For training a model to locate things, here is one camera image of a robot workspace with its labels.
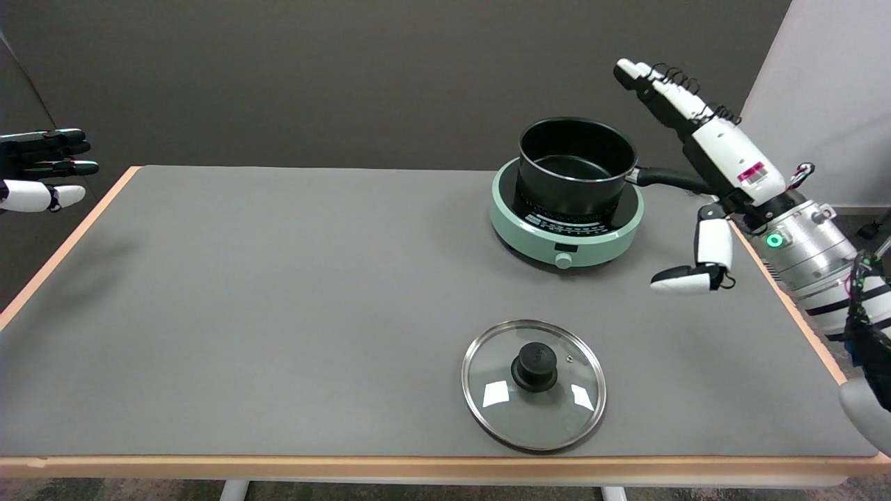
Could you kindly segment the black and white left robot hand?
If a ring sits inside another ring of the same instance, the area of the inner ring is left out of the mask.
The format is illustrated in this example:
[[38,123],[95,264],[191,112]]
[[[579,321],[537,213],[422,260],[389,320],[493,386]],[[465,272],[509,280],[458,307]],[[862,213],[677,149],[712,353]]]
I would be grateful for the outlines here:
[[81,202],[87,194],[83,185],[51,184],[47,180],[98,173],[97,162],[77,158],[90,150],[91,145],[80,128],[3,134],[2,213],[55,213]]

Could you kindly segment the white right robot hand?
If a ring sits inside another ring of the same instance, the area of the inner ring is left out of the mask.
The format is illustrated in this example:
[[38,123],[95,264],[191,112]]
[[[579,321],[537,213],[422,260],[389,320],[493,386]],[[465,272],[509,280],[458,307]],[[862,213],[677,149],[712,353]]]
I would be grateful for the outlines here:
[[674,185],[713,197],[697,212],[693,265],[656,273],[650,288],[685,295],[731,289],[736,283],[730,276],[731,216],[741,216],[747,231],[760,235],[769,222],[803,197],[739,128],[739,118],[723,106],[713,107],[700,99],[697,81],[681,70],[658,70],[620,59],[614,75],[659,123],[677,133],[682,153],[700,177],[694,182],[668,169],[637,168],[632,182]]

